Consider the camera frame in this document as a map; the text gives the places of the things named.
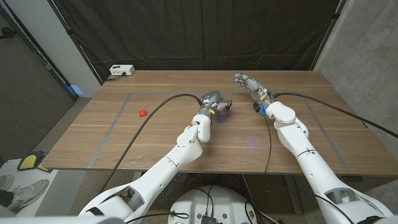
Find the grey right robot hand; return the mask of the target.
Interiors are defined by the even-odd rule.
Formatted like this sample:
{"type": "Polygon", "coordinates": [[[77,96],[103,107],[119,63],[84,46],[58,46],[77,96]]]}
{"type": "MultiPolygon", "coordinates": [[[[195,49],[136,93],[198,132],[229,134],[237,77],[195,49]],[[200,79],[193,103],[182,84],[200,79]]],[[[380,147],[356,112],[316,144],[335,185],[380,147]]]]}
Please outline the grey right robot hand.
{"type": "Polygon", "coordinates": [[[234,77],[234,81],[237,85],[245,89],[256,103],[264,108],[267,108],[273,103],[269,91],[260,81],[240,72],[235,74],[234,77]]]}

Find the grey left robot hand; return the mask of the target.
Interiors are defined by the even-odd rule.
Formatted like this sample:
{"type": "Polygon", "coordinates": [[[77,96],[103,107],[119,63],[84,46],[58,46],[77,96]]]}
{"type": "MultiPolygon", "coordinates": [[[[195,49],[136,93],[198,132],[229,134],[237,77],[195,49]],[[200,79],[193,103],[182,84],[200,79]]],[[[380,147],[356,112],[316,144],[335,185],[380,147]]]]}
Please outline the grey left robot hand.
{"type": "Polygon", "coordinates": [[[200,101],[202,105],[198,110],[198,114],[205,115],[209,118],[211,118],[216,112],[229,110],[232,105],[232,101],[225,100],[218,90],[206,93],[200,98],[200,101]]]}

